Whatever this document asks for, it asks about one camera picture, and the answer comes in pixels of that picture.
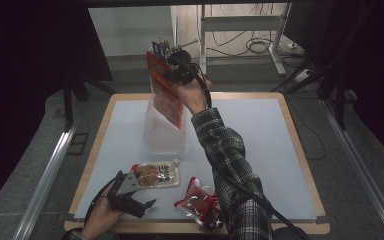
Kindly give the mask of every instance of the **aluminum rail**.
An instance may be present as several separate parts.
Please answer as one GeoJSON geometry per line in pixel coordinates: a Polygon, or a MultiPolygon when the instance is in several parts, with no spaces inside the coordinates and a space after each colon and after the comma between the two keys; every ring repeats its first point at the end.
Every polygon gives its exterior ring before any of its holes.
{"type": "Polygon", "coordinates": [[[334,117],[334,109],[328,100],[320,100],[321,105],[324,107],[325,113],[339,138],[339,141],[346,149],[351,164],[354,167],[357,175],[359,176],[364,188],[369,195],[370,200],[372,201],[374,207],[376,208],[379,216],[381,217],[384,223],[384,195],[380,191],[379,187],[376,185],[374,179],[370,175],[369,171],[366,168],[366,165],[363,162],[363,159],[358,154],[357,150],[354,147],[351,139],[349,138],[346,131],[343,131],[339,124],[336,122],[334,117]]]}
{"type": "Polygon", "coordinates": [[[39,184],[30,200],[30,203],[24,212],[20,224],[17,227],[17,230],[12,238],[13,240],[29,239],[30,234],[32,233],[36,221],[40,215],[40,211],[42,210],[43,204],[45,203],[49,191],[51,190],[52,184],[61,166],[62,160],[64,159],[64,156],[70,145],[70,141],[76,132],[76,128],[83,113],[84,104],[85,103],[81,104],[79,114],[74,120],[71,129],[61,135],[51,156],[51,159],[46,166],[43,176],[40,179],[39,184]]]}

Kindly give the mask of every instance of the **plaid shirt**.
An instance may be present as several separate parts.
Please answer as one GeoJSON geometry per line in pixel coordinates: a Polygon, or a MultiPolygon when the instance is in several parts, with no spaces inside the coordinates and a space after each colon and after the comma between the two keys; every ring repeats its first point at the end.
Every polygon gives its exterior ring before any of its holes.
{"type": "MultiPolygon", "coordinates": [[[[251,166],[245,160],[242,137],[233,129],[224,126],[218,110],[212,108],[195,114],[192,124],[199,143],[215,164],[232,179],[270,204],[263,194],[260,178],[252,173],[251,166]]],[[[246,193],[227,182],[214,169],[213,176],[230,239],[272,239],[272,215],[246,193]]]]}

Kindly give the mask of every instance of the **gray floor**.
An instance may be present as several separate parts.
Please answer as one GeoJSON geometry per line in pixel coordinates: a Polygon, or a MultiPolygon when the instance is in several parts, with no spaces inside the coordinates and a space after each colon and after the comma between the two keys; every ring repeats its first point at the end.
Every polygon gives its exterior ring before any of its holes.
{"type": "MultiPolygon", "coordinates": [[[[120,93],[149,92],[143,57],[109,58],[114,82],[105,84],[120,93]]],[[[287,67],[288,74],[293,68],[287,67]]],[[[213,91],[270,91],[284,78],[278,77],[269,57],[212,59],[207,68],[213,91]]],[[[315,82],[285,96],[300,136],[311,172],[326,210],[331,231],[311,239],[384,239],[384,225],[364,189],[344,147],[322,110],[315,82]]],[[[77,183],[98,131],[110,96],[87,85],[90,99],[77,128],[87,135],[84,146],[71,145],[43,206],[30,239],[60,239],[63,224],[77,183]]],[[[74,100],[75,109],[83,105],[74,100]]],[[[0,192],[0,239],[11,238],[29,204],[53,150],[64,129],[63,96],[58,92],[46,103],[46,115],[18,167],[0,192]]],[[[345,124],[356,149],[384,194],[384,147],[362,124],[352,104],[345,107],[345,124]]],[[[155,236],[124,235],[122,239],[149,239],[155,236]]],[[[113,239],[111,234],[102,239],[113,239]]]]}

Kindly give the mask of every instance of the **red plastic package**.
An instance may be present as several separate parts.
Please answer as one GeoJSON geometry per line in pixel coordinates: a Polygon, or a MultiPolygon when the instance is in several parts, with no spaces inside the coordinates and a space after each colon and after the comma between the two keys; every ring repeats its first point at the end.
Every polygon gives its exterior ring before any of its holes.
{"type": "Polygon", "coordinates": [[[213,232],[220,231],[223,227],[216,193],[210,193],[201,188],[195,177],[189,181],[185,198],[174,203],[174,207],[213,232]]]}

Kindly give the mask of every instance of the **white wall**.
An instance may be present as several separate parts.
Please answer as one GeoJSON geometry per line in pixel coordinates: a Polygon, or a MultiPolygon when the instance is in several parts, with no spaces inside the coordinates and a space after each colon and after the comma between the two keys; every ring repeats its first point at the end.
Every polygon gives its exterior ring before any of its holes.
{"type": "Polygon", "coordinates": [[[145,54],[156,38],[175,44],[175,7],[90,8],[105,56],[145,54]]]}

